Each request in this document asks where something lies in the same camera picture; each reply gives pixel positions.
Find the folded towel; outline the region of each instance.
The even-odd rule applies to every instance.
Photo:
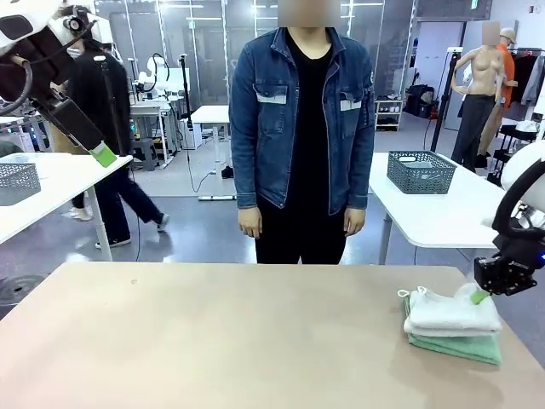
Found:
[[[403,300],[405,314],[412,314],[410,299]],[[500,365],[502,354],[495,336],[488,337],[422,337],[408,334],[409,343],[415,347],[428,349],[441,354],[477,360],[487,364]]]
[[[405,332],[426,337],[497,334],[502,329],[502,322],[492,298],[487,297],[478,305],[471,300],[471,295],[479,290],[476,283],[467,283],[453,297],[443,297],[418,287],[410,294],[410,316],[404,323]]]

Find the person walking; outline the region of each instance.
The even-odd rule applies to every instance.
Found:
[[[123,66],[92,38],[78,40],[72,47],[81,55],[74,61],[68,81],[68,95],[100,130],[105,137],[104,142],[114,153],[129,153],[129,87]],[[95,61],[96,56],[100,56],[107,64],[122,146],[118,144],[106,83],[100,63]],[[144,223],[155,222],[159,232],[163,232],[169,222],[169,215],[162,213],[138,184],[129,178],[128,166],[116,170],[97,183],[95,191],[110,247],[130,243],[129,225],[120,197]]]

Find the beige table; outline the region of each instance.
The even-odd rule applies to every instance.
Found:
[[[454,268],[65,264],[0,322],[1,407],[543,409],[545,371],[509,328],[500,368],[407,343],[396,290],[462,282]]]

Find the black stand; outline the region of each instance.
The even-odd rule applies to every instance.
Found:
[[[189,106],[189,91],[187,91],[187,76],[186,76],[186,54],[180,55],[178,62],[180,63],[181,73],[184,77],[184,99],[186,100],[187,109],[187,129],[193,131],[193,122],[191,120],[191,108]]]
[[[113,95],[112,81],[110,81],[110,73],[105,60],[100,63],[100,69],[102,70],[102,77],[104,78],[104,84],[106,85],[106,92],[108,94],[108,103],[110,104],[110,112],[112,113],[113,128],[118,141],[119,156],[127,156],[121,141],[121,134],[119,132],[119,118],[116,110],[116,97]]]
[[[450,82],[452,81],[452,77],[454,76],[454,69],[456,68],[456,64],[460,60],[461,56],[461,53],[455,52],[452,53],[452,57],[450,58],[449,75],[446,78],[445,91],[443,92],[443,96],[441,96],[441,108],[439,109],[439,117],[437,118],[437,123],[435,124],[435,131],[433,132],[431,148],[432,152],[435,152],[435,150],[437,149],[437,141],[439,140],[439,133],[441,132],[441,126],[443,125],[443,118],[445,117],[446,106],[450,99]]]

